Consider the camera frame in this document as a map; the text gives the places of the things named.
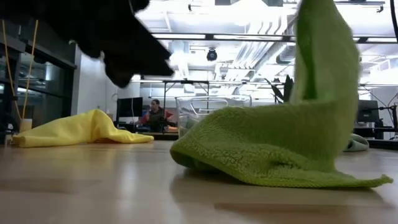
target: table surface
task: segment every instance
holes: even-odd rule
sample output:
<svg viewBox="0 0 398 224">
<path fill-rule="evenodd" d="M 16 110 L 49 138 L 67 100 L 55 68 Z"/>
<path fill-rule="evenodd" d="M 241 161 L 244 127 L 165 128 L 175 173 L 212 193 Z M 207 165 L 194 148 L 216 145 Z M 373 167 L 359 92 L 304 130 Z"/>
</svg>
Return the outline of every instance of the table surface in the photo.
<svg viewBox="0 0 398 224">
<path fill-rule="evenodd" d="M 398 187 L 283 189 L 178 166 L 172 142 L 0 150 L 0 222 L 397 223 Z M 398 152 L 342 154 L 339 170 L 398 178 Z"/>
</svg>

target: black fabric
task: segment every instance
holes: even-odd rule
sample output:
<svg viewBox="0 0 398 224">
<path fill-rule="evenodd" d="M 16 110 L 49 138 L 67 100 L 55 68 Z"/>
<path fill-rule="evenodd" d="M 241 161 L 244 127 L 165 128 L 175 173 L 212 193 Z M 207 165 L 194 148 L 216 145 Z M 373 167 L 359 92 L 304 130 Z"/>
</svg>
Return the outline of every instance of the black fabric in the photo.
<svg viewBox="0 0 398 224">
<path fill-rule="evenodd" d="M 133 13 L 149 0 L 130 0 Z M 104 52 L 105 72 L 118 87 L 134 74 L 171 76 L 170 53 L 131 12 L 129 0 L 0 0 L 1 19 L 45 20 L 64 40 L 74 40 L 89 57 Z"/>
</svg>

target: person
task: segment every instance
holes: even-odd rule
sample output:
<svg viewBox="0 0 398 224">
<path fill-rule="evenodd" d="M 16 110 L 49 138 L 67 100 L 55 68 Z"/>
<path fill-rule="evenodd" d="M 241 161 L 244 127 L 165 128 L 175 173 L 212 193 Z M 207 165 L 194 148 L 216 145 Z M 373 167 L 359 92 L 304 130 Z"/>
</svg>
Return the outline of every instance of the person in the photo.
<svg viewBox="0 0 398 224">
<path fill-rule="evenodd" d="M 150 111 L 140 120 L 143 125 L 148 125 L 151 132 L 162 132 L 164 126 L 166 126 L 172 113 L 160 107 L 160 101 L 154 99 L 150 103 Z"/>
</svg>

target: monitor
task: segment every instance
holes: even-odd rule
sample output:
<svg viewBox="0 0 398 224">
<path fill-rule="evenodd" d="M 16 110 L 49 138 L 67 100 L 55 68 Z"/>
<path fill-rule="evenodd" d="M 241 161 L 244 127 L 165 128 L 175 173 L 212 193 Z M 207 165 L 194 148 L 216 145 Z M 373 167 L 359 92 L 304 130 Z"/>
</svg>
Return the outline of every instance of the monitor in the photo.
<svg viewBox="0 0 398 224">
<path fill-rule="evenodd" d="M 379 106 L 376 100 L 359 100 L 357 122 L 379 122 Z"/>
<path fill-rule="evenodd" d="M 141 117 L 142 97 L 118 99 L 118 117 Z"/>
</svg>

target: ceiling-mounted camera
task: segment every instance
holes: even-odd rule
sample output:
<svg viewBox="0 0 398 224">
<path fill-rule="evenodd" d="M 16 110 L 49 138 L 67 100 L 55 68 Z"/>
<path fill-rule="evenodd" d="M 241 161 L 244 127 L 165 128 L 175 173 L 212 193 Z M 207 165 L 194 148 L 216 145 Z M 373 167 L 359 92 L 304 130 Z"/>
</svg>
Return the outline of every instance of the ceiling-mounted camera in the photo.
<svg viewBox="0 0 398 224">
<path fill-rule="evenodd" d="M 209 52 L 207 52 L 207 61 L 212 62 L 217 60 L 217 52 L 216 49 L 209 49 Z"/>
</svg>

